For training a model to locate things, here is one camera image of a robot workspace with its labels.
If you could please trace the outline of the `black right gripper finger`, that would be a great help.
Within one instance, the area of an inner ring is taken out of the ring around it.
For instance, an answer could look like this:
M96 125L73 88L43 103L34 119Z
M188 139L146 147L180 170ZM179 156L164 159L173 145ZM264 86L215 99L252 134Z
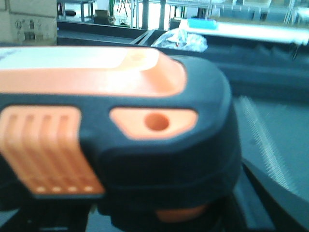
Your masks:
M250 162L242 163L238 206L243 232L309 230L309 203Z

